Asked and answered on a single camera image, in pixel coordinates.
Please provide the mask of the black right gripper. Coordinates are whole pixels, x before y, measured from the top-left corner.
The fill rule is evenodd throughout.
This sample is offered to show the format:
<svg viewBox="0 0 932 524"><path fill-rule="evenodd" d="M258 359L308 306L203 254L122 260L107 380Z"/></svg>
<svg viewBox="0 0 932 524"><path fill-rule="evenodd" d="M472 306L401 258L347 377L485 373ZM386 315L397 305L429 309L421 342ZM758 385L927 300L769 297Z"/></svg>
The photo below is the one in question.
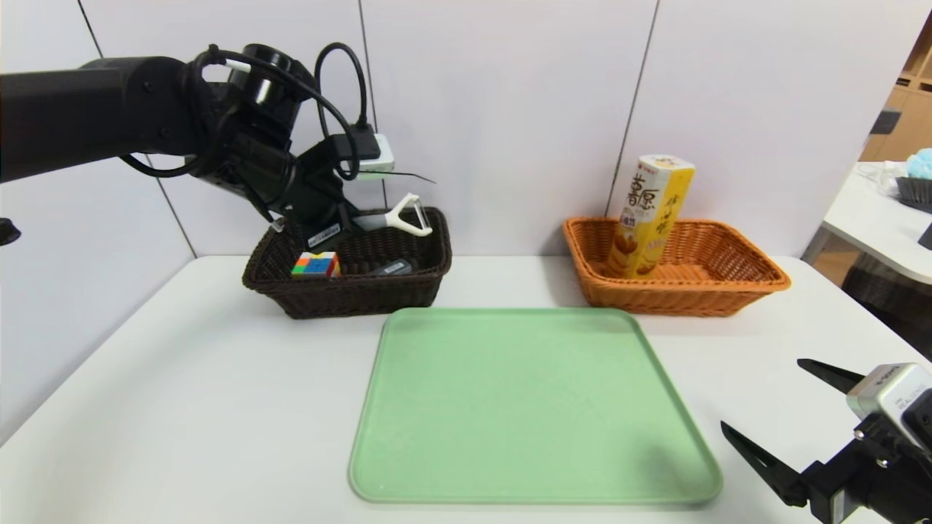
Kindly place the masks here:
<svg viewBox="0 0 932 524"><path fill-rule="evenodd" d="M865 375L808 358L797 365L848 395ZM928 523L931 517L930 453L886 420L865 420L855 437L828 462L803 471L779 461L725 421L723 437L789 507L811 505L822 523L842 523L859 508L889 523Z"/></svg>

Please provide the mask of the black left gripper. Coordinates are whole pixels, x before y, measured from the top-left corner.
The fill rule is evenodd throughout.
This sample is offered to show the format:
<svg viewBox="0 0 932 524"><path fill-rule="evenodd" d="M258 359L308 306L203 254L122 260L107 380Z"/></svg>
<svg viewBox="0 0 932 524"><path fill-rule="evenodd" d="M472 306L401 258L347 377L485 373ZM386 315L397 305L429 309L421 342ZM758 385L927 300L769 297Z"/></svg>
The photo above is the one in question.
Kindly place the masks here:
<svg viewBox="0 0 932 524"><path fill-rule="evenodd" d="M326 164L297 160L288 192L288 220L312 253L333 251L360 234L354 219L360 211L346 197L344 181Z"/></svg>

